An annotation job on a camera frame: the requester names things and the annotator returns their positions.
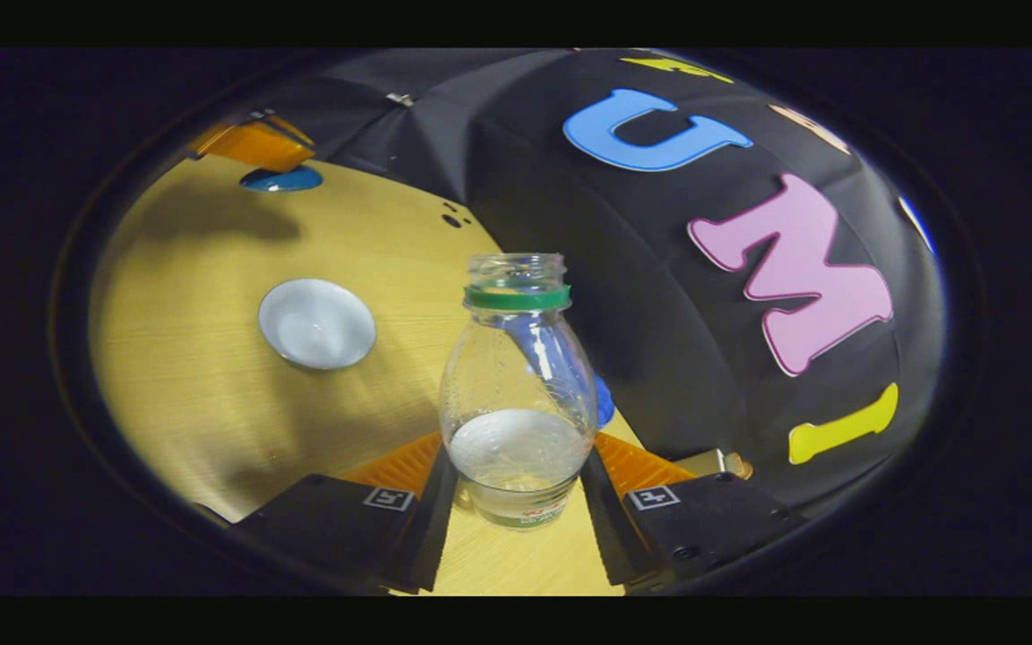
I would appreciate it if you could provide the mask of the white toaster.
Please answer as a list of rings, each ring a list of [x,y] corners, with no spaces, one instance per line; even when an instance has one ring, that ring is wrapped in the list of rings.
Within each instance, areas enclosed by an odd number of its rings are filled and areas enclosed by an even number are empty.
[[[705,475],[717,475],[720,473],[735,474],[740,467],[733,457],[730,457],[725,451],[721,451],[720,449],[700,452],[695,454],[695,456],[673,461],[673,464],[687,470],[687,472],[692,473],[696,477],[705,477]]]

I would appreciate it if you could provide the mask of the white teacup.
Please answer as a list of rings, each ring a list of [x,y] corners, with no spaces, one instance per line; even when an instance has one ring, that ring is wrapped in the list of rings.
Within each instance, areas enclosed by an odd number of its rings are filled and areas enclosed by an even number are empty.
[[[328,280],[279,283],[262,298],[257,323],[276,355],[308,370],[344,370],[359,364],[378,338],[370,307]]]

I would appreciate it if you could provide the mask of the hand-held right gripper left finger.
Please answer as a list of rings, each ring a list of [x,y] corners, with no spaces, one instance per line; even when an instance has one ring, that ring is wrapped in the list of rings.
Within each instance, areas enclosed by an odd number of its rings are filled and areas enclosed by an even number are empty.
[[[352,590],[415,595],[434,590],[456,482],[432,432],[348,474],[305,475],[229,530]]]

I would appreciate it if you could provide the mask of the black backdrop cloth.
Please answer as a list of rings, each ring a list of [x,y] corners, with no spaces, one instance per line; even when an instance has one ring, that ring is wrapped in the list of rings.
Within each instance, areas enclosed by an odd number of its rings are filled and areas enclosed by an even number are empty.
[[[740,453],[766,493],[823,514],[933,406],[949,324],[913,205],[734,74],[646,49],[365,50],[243,112],[463,205],[504,252],[561,254],[571,325],[662,457]]]

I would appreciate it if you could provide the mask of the clear plastic water bottle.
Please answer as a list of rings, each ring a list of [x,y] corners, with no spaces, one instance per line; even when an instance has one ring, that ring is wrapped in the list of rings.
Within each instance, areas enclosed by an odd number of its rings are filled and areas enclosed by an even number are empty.
[[[599,429],[596,375],[557,253],[475,254],[438,396],[443,448],[488,522],[560,517]]]

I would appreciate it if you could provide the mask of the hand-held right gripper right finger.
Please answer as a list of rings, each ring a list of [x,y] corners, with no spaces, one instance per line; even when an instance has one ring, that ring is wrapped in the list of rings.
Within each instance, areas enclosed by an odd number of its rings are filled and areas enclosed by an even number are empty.
[[[808,522],[737,474],[695,474],[603,432],[579,474],[607,580],[628,595],[689,588]]]

